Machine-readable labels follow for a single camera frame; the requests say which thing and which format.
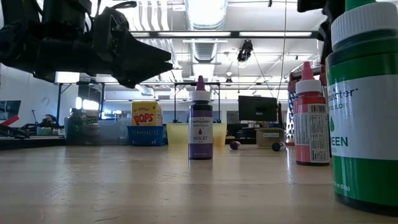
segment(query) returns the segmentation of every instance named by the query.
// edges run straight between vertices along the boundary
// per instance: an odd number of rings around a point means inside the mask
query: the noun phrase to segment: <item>yellow cup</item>
[[[167,124],[167,140],[169,146],[188,147],[189,133],[188,124],[170,123]],[[226,124],[213,124],[213,145],[224,147],[226,138]]]

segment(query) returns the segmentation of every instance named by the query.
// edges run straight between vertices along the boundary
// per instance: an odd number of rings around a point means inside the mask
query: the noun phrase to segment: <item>yellow box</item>
[[[163,112],[156,101],[137,101],[131,105],[132,126],[162,126]]]
[[[188,147],[188,124],[170,123],[167,124],[167,140],[169,146]],[[224,147],[226,138],[226,124],[213,124],[213,146]]]

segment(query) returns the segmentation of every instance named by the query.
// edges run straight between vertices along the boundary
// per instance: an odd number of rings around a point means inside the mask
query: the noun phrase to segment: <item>blue basket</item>
[[[127,129],[133,146],[163,146],[167,143],[163,126],[127,126]]]

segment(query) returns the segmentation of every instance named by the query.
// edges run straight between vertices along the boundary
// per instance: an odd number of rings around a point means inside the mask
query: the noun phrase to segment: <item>food coloring bottle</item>
[[[398,13],[389,2],[346,1],[326,59],[337,201],[398,216]]]
[[[329,127],[326,98],[322,97],[321,81],[314,79],[310,62],[304,63],[302,79],[296,83],[294,100],[296,163],[307,166],[328,166]]]
[[[189,111],[189,159],[213,158],[213,107],[200,75]]]

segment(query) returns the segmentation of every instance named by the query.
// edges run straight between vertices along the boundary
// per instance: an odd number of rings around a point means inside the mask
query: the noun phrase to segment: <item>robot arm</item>
[[[322,13],[328,19],[319,27],[318,40],[323,41],[321,61],[332,53],[330,27],[333,21],[345,11],[345,0],[298,0],[297,11],[306,12],[314,9],[322,9]]]
[[[113,7],[92,18],[91,29],[85,32],[90,0],[44,0],[41,21],[36,0],[1,0],[1,4],[0,63],[36,78],[54,82],[57,71],[93,77],[102,73],[134,88],[172,69],[166,62],[171,54],[136,40],[124,14]]]

